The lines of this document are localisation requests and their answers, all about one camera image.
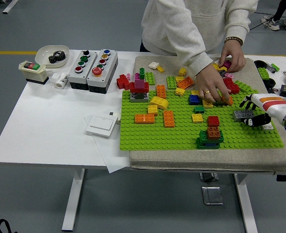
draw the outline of white hoodie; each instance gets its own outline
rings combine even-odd
[[[143,44],[160,55],[177,55],[194,75],[212,62],[206,51],[226,37],[242,41],[258,0],[149,0],[143,19]]]

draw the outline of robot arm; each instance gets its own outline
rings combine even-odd
[[[252,94],[246,96],[240,104],[242,107],[245,103],[246,109],[249,109],[251,104],[252,110],[259,107],[265,113],[255,116],[251,119],[244,120],[244,123],[253,127],[268,124],[271,117],[277,118],[279,123],[286,127],[286,101],[276,94]]]

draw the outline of white cylinder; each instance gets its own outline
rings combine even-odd
[[[62,73],[60,78],[56,81],[55,87],[58,89],[63,89],[68,82],[68,76],[66,73]]]

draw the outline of gray padded board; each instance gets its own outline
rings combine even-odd
[[[165,70],[160,73],[148,68],[151,62],[158,62]],[[167,76],[177,76],[182,67],[174,56],[139,56],[135,59],[134,72],[139,73],[141,67],[145,72],[153,72],[156,85],[166,84]],[[234,81],[239,80],[266,93],[266,88],[254,65],[247,59],[245,67],[234,73]],[[130,167],[133,169],[160,170],[212,170],[212,171],[286,171],[286,131],[275,120],[275,126],[284,143],[280,149],[236,149],[236,150],[132,150],[130,151]]]

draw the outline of bracelet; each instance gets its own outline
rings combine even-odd
[[[224,43],[226,43],[228,40],[236,40],[240,43],[240,46],[243,45],[243,40],[241,40],[239,37],[235,36],[226,37]]]

